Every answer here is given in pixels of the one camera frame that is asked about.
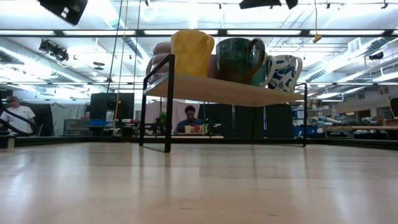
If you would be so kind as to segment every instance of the shelf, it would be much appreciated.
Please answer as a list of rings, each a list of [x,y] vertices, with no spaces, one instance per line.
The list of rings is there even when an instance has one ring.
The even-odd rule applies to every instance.
[[[144,94],[167,97],[168,77],[165,75],[149,85]],[[214,78],[175,75],[174,98],[238,106],[267,106],[302,100],[304,96]]]

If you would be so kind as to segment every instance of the table surface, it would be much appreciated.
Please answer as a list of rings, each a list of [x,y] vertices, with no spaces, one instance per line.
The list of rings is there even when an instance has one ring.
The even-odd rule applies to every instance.
[[[398,152],[88,142],[0,154],[0,223],[397,223]]]

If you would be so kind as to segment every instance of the man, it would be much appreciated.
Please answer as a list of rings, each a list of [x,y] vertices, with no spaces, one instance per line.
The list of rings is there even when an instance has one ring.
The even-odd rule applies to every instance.
[[[34,117],[35,114],[33,113],[33,111],[27,107],[27,106],[21,106],[21,104],[19,104],[19,99],[16,96],[8,96],[7,97],[7,103],[10,107],[8,107],[8,110],[11,113],[17,114],[23,118],[28,119],[31,122],[35,122],[34,121]],[[11,126],[17,128],[20,131],[23,131],[25,133],[31,133],[32,132],[32,128],[30,126],[29,123],[14,117],[13,115],[3,112],[0,116],[0,118],[4,121],[7,121],[11,124]],[[15,135],[16,133],[14,131],[11,131],[10,129],[8,130],[10,132],[11,135]]]
[[[177,128],[174,131],[175,134],[184,133],[186,126],[194,127],[195,125],[198,125],[198,124],[201,125],[202,124],[201,120],[195,119],[195,108],[193,106],[187,106],[185,108],[185,114],[187,115],[187,119],[178,122]]]

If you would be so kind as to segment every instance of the black metal shelf frame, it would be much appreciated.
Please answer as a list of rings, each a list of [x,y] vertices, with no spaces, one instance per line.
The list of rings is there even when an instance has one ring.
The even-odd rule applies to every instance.
[[[159,71],[166,63],[169,63],[169,76],[168,76],[168,86],[167,86],[167,111],[166,111],[166,133],[165,133],[165,138],[164,138],[164,150],[158,149],[156,147],[149,147],[149,146],[144,146],[144,135],[145,135],[145,114],[146,114],[146,94],[145,91],[147,90],[148,87],[148,79],[155,75],[157,71]],[[171,151],[171,143],[172,143],[172,116],[173,116],[173,100],[174,100],[174,66],[175,66],[175,55],[169,54],[166,56],[166,58],[163,59],[162,62],[156,66],[153,71],[151,71],[144,79],[144,87],[143,87],[143,95],[142,95],[142,107],[141,107],[141,123],[140,123],[140,132],[139,132],[139,145],[155,150],[155,151],[160,151],[160,152],[166,152],[169,153]],[[307,84],[306,83],[300,83],[296,86],[304,86],[304,130],[303,130],[303,139],[298,139],[297,144],[302,144],[302,147],[305,147],[307,145],[307,95],[308,95],[308,90],[307,90]],[[247,143],[255,143],[258,142],[254,137],[254,130],[251,132],[251,138],[250,139],[234,139],[231,140],[231,143],[236,142],[236,141],[241,141],[242,144],[247,144]],[[294,139],[286,139],[286,141],[281,141],[279,144],[289,144],[295,141],[292,141]]]

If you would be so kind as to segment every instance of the mug handle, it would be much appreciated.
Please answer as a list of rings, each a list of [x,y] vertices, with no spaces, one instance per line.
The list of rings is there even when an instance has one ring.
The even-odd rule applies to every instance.
[[[296,85],[297,80],[299,79],[299,76],[300,76],[300,74],[301,74],[301,71],[303,70],[303,60],[302,60],[301,58],[299,58],[299,57],[293,56],[293,57],[290,59],[290,65],[293,66],[293,67],[295,67],[295,66],[296,66],[296,61],[297,61],[297,69],[296,69],[296,73],[295,73],[295,75],[294,75],[294,78],[293,78],[293,80],[292,80],[292,83],[290,84],[290,85],[291,85],[291,86],[290,86],[290,89],[291,89],[291,90],[294,89],[294,86]]]
[[[268,83],[271,81],[272,77],[274,76],[275,69],[276,69],[276,58],[272,55],[267,55],[264,57],[264,64],[267,63],[267,60],[271,60],[272,66],[268,72],[267,78],[264,80],[263,83],[260,84],[261,88],[265,88],[268,85]]]
[[[263,41],[259,38],[254,38],[254,39],[252,39],[252,41],[250,41],[250,43],[246,49],[247,52],[251,53],[253,47],[255,46],[255,44],[257,42],[259,42],[259,44],[261,46],[260,57],[259,57],[259,60],[257,61],[256,65],[253,67],[253,69],[244,77],[246,84],[248,84],[250,82],[253,75],[256,74],[256,72],[260,69],[260,67],[264,61],[264,57],[266,56],[266,46],[264,45]]]
[[[213,51],[214,48],[214,38],[208,34],[204,35],[201,39],[201,42],[203,43],[203,45],[207,45],[207,49],[205,54],[203,54],[203,58],[200,60],[200,64],[209,64],[209,62],[204,62],[205,59],[207,59],[208,55],[211,55],[211,52]]]

